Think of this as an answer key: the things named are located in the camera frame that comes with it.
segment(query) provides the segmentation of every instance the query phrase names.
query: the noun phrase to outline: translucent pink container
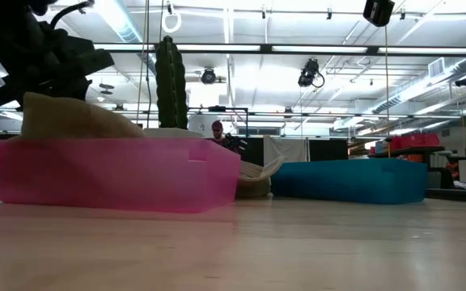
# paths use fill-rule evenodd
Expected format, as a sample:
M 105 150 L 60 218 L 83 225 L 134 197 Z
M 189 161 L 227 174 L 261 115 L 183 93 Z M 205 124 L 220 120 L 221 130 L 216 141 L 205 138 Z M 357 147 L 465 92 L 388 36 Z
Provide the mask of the translucent pink container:
M 0 200 L 199 213 L 235 199 L 239 169 L 196 138 L 0 141 Z

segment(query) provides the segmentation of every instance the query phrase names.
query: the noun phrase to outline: person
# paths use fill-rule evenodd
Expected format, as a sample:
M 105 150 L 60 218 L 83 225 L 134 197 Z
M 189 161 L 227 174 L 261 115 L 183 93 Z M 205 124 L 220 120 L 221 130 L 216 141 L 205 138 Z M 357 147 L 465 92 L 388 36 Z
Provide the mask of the person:
M 222 122 L 219 120 L 214 121 L 213 124 L 211 124 L 211 130 L 213 131 L 214 138 L 211 139 L 214 143 L 224 146 L 225 144 L 225 139 L 222 136 L 222 133 L 224 131 L 224 128 L 222 126 Z

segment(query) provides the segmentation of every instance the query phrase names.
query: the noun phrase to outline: light wood surface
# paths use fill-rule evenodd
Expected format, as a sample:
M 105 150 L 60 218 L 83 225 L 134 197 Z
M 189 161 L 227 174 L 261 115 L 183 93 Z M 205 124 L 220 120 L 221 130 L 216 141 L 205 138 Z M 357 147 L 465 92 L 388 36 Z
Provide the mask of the light wood surface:
M 466 290 L 466 203 L 0 204 L 0 290 Z

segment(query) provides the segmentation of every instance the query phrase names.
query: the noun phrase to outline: green cactus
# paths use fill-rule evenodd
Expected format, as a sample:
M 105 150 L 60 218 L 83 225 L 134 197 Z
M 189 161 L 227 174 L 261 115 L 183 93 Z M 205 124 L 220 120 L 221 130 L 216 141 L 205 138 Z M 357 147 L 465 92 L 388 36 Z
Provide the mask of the green cactus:
M 170 36 L 159 43 L 155 56 L 159 127 L 188 129 L 183 57 Z

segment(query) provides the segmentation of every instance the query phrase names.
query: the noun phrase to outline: pink plastic bin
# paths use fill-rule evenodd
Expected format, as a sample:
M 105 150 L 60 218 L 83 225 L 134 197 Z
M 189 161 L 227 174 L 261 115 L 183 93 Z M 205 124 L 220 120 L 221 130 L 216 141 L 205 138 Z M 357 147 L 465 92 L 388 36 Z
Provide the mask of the pink plastic bin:
M 240 156 L 202 139 L 0 141 L 6 203 L 199 213 L 232 202 Z

